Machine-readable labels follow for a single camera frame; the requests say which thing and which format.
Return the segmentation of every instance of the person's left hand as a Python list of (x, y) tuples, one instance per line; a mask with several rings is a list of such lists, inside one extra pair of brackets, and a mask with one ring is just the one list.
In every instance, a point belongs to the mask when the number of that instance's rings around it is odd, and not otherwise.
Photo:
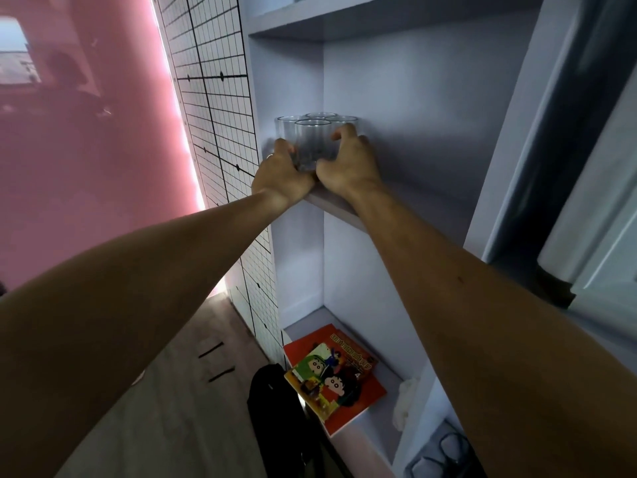
[(286, 209), (305, 198), (315, 183), (313, 173), (296, 170), (290, 157), (292, 149), (285, 139), (277, 139), (274, 154), (261, 163), (252, 182), (252, 194), (275, 192), (283, 197)]

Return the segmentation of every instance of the white panel with black grid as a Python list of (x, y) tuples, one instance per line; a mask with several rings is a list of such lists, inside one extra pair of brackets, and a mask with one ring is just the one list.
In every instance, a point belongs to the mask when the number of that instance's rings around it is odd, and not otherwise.
[[(194, 158), (208, 206), (250, 194), (259, 167), (237, 0), (157, 0)], [(272, 362), (285, 367), (270, 228), (239, 261), (244, 285), (231, 298)]]

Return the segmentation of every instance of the wooden floor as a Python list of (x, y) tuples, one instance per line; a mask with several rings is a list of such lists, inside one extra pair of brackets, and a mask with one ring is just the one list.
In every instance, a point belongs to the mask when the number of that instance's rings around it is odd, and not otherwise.
[(229, 300), (209, 299), (58, 478), (265, 477), (246, 404), (251, 378), (265, 364)]

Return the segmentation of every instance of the person's left arm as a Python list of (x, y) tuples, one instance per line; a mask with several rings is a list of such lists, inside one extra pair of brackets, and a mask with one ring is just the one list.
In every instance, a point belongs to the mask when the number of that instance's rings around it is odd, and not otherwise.
[(251, 242), (312, 189), (282, 139), (252, 195), (88, 250), (0, 299), (0, 463), (53, 475)]

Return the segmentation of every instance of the cartoon face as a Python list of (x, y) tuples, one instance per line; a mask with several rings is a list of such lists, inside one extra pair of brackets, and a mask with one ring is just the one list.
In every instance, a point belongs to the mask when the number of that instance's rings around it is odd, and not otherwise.
[(323, 369), (325, 369), (325, 363), (317, 358), (311, 359), (308, 362), (308, 366), (316, 375), (321, 375)]
[(328, 377), (327, 379), (325, 379), (325, 382), (323, 384), (326, 385), (328, 388), (330, 388), (333, 392), (335, 392), (341, 397), (343, 396), (343, 394), (345, 394), (345, 389), (343, 388), (343, 381), (341, 380), (340, 377), (337, 377), (337, 376)]

